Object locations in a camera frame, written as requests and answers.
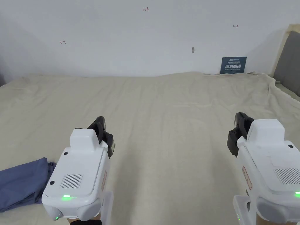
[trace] white device base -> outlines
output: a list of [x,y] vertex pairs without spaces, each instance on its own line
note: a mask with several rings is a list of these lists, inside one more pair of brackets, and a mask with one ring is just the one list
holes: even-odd
[[250,213],[247,208],[248,202],[250,202],[249,196],[235,195],[233,197],[233,207],[240,225],[255,225],[250,219]]
[[105,191],[103,208],[101,210],[101,221],[103,225],[110,225],[110,217],[113,209],[113,192]]

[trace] red label sticker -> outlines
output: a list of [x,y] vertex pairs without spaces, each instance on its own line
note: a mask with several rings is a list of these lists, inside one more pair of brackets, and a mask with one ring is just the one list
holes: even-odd
[[106,176],[107,176],[107,172],[105,171],[104,177],[103,177],[103,181],[102,181],[102,186],[101,186],[102,191],[104,191],[104,186],[105,186]]
[[251,190],[251,189],[252,189],[252,183],[251,183],[251,181],[250,181],[250,178],[249,178],[249,176],[248,176],[248,173],[247,173],[247,171],[246,171],[245,166],[243,166],[243,174],[244,174],[244,177],[245,177],[245,179],[246,179],[246,181],[247,181],[248,187],[249,187],[249,189]]

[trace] green led light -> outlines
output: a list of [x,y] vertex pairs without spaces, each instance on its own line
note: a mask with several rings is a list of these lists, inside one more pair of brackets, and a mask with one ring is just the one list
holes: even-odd
[[77,197],[70,197],[70,195],[64,195],[64,196],[61,198],[61,200],[62,200],[62,201],[70,201],[70,200],[72,200],[73,198],[77,198]]

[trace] blue poster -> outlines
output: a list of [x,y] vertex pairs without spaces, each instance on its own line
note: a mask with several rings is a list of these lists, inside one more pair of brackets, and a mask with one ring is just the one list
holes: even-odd
[[238,74],[245,70],[247,57],[223,57],[220,74]]

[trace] white plastic housing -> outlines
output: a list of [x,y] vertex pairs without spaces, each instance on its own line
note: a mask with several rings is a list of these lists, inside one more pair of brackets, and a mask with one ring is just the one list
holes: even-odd
[[282,124],[254,120],[247,140],[239,138],[237,146],[238,169],[251,199],[251,224],[256,214],[277,223],[300,221],[300,153],[284,140]]
[[58,160],[42,203],[53,220],[65,217],[86,221],[103,208],[110,169],[108,146],[104,141],[99,144],[92,129],[74,129],[70,146]]

